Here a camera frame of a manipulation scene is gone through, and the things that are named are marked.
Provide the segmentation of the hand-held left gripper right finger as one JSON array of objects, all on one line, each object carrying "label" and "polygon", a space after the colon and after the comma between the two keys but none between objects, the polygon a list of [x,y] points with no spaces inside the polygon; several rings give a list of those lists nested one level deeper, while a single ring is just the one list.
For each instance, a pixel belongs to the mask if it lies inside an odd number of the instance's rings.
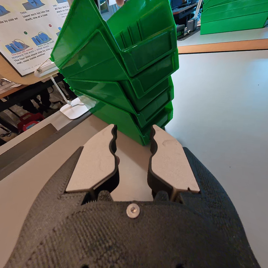
[{"label": "hand-held left gripper right finger", "polygon": [[147,183],[155,197],[160,191],[175,201],[180,193],[200,192],[183,146],[157,125],[151,126]]}]

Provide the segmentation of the red plastic case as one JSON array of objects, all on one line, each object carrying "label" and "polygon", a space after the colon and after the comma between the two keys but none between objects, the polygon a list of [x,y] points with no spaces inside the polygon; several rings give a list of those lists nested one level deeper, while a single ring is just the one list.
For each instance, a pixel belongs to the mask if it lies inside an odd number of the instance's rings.
[{"label": "red plastic case", "polygon": [[41,113],[26,113],[19,117],[20,122],[17,125],[18,133],[25,132],[29,128],[35,126],[39,122],[43,121],[45,117]]}]

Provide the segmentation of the nested green bin stack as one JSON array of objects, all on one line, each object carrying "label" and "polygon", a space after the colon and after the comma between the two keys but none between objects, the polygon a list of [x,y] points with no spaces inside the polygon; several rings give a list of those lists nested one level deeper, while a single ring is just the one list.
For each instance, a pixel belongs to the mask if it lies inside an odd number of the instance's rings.
[{"label": "nested green bin stack", "polygon": [[200,34],[264,28],[267,18],[267,0],[205,0]]}]

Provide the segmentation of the printed instruction sheet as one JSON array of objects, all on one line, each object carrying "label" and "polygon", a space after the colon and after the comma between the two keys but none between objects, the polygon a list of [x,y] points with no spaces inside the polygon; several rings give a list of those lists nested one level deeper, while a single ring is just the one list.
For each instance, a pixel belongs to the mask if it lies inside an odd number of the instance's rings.
[{"label": "printed instruction sheet", "polygon": [[20,77],[50,57],[65,18],[67,0],[1,0],[0,51]]}]

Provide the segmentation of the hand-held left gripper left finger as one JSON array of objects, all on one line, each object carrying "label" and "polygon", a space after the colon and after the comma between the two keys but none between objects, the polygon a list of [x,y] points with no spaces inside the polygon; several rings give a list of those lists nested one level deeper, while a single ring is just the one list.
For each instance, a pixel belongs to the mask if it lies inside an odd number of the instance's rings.
[{"label": "hand-held left gripper left finger", "polygon": [[108,125],[90,138],[73,170],[67,193],[89,192],[97,195],[102,190],[112,192],[119,185],[119,162],[115,155],[117,126]]}]

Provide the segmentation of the grey desk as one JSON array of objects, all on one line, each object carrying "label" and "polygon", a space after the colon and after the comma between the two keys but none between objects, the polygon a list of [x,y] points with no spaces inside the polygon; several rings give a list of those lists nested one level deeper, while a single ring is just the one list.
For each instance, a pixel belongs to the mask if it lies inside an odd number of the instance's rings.
[{"label": "grey desk", "polygon": [[[179,56],[166,132],[187,147],[232,200],[260,265],[267,262],[267,51]],[[93,115],[1,180],[1,267],[53,173],[106,123]]]}]

